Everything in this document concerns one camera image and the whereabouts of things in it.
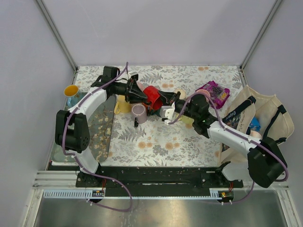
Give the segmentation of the red mug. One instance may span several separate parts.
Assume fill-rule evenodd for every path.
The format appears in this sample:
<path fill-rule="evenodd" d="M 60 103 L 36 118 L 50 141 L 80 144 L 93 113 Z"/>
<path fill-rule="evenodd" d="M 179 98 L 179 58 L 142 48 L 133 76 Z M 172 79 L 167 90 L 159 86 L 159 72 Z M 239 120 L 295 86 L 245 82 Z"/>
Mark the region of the red mug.
<path fill-rule="evenodd" d="M 159 90 L 154 86 L 148 86 L 144 89 L 144 94 L 147 96 L 147 106 L 149 106 L 152 110 L 159 110 L 163 102 L 160 98 Z"/>

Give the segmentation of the light green faceted mug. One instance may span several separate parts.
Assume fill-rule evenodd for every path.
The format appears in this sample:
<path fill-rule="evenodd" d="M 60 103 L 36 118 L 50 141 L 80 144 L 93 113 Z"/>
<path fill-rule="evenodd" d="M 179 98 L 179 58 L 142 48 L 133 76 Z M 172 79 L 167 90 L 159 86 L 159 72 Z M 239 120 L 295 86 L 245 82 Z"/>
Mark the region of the light green faceted mug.
<path fill-rule="evenodd" d="M 192 124 L 194 122 L 194 119 L 184 116 L 184 115 L 180 116 L 178 120 L 182 121 L 185 124 Z"/>

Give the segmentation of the blue floral mug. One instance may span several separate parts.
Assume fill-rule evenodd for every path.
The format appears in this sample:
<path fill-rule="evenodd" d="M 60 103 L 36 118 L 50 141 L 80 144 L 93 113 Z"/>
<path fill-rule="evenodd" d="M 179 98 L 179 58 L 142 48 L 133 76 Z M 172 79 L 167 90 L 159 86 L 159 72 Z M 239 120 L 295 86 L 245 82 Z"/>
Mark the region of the blue floral mug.
<path fill-rule="evenodd" d="M 75 106 L 83 98 L 83 93 L 76 85 L 67 86 L 64 90 L 64 95 L 67 97 L 67 106 L 69 108 Z"/>

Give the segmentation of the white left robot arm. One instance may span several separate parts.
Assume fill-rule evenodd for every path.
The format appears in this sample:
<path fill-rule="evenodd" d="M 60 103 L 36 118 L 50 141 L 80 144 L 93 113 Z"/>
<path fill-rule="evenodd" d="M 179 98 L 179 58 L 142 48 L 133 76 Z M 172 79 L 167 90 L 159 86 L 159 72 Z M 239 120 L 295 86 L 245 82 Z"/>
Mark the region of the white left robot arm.
<path fill-rule="evenodd" d="M 137 84 L 138 75 L 131 76 L 126 83 L 118 81 L 125 72 L 128 72 L 128 63 L 123 70 L 105 66 L 103 74 L 76 105 L 56 114 L 55 143 L 62 147 L 64 155 L 75 159 L 80 170 L 87 173 L 86 181 L 93 187 L 101 185 L 103 176 L 97 172 L 99 162 L 89 149 L 88 119 L 112 95 L 124 96 L 125 101 L 130 104 L 149 103 L 147 95 Z"/>

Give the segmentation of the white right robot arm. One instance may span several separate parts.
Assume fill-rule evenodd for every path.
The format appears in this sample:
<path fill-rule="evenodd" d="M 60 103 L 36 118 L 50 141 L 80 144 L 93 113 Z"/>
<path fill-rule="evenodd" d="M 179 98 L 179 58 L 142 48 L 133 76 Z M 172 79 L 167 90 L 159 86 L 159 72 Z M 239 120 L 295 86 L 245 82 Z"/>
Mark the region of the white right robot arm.
<path fill-rule="evenodd" d="M 235 180 L 252 180 L 263 188 L 273 182 L 284 182 L 289 177 L 287 164 L 272 138 L 259 139 L 239 132 L 222 122 L 219 115 L 209 113 L 209 105 L 213 104 L 208 94 L 193 93 L 188 99 L 180 99 L 180 93 L 159 91 L 163 103 L 160 116 L 166 124 L 174 124 L 174 113 L 194 120 L 193 128 L 206 138 L 220 142 L 242 154 L 246 161 L 242 163 L 224 163 L 215 181 L 220 187 L 228 186 Z"/>

